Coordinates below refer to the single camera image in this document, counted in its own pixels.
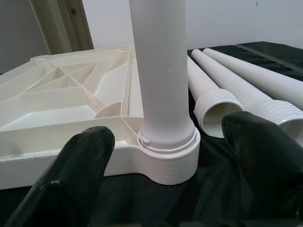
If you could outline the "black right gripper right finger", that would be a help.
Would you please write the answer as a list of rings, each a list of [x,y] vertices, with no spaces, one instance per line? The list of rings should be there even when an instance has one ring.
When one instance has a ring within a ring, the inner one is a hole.
[[[279,126],[248,112],[223,118],[223,138],[203,136],[214,173],[198,219],[207,225],[302,226],[303,149]]]

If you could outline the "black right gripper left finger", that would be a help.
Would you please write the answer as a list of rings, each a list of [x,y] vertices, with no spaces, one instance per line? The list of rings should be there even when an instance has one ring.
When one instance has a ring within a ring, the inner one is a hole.
[[[85,227],[115,147],[106,126],[71,137],[4,224],[6,227]]]

